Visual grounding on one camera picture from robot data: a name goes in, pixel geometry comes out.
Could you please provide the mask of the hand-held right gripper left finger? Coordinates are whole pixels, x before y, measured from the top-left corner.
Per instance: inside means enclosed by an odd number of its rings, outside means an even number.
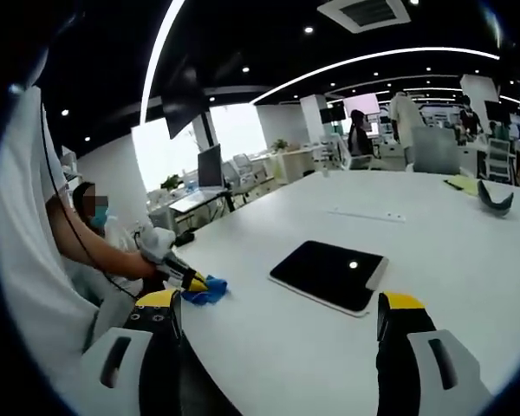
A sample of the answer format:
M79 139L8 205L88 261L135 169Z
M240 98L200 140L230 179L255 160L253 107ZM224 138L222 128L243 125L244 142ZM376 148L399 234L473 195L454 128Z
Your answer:
M181 296L140 298L81 358L83 415L236 415L182 329Z

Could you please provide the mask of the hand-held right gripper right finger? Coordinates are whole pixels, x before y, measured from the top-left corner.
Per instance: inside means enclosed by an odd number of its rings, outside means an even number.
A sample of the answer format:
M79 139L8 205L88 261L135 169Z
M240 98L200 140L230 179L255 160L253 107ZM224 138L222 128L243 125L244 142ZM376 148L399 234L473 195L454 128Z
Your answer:
M379 415L479 415L493 395L476 357L406 294L378 296Z

